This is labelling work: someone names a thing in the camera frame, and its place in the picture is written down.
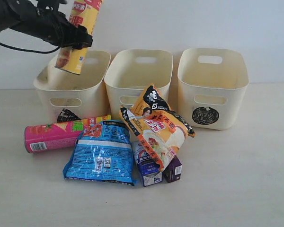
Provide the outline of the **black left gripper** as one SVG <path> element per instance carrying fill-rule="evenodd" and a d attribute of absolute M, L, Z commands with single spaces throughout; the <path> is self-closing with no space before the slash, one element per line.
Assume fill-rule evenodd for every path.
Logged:
<path fill-rule="evenodd" d="M 83 49 L 92 46 L 93 37 L 87 28 L 68 22 L 59 5 L 66 0 L 12 0 L 10 5 L 17 16 L 17 23 L 10 29 L 30 35 L 55 46 Z"/>

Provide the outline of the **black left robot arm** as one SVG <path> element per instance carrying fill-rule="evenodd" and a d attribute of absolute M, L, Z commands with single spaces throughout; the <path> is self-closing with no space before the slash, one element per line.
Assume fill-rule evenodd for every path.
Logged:
<path fill-rule="evenodd" d="M 92 45 L 87 28 L 75 26 L 59 11 L 65 0 L 0 0 L 0 32 L 11 29 L 39 38 L 57 48 L 81 50 Z"/>

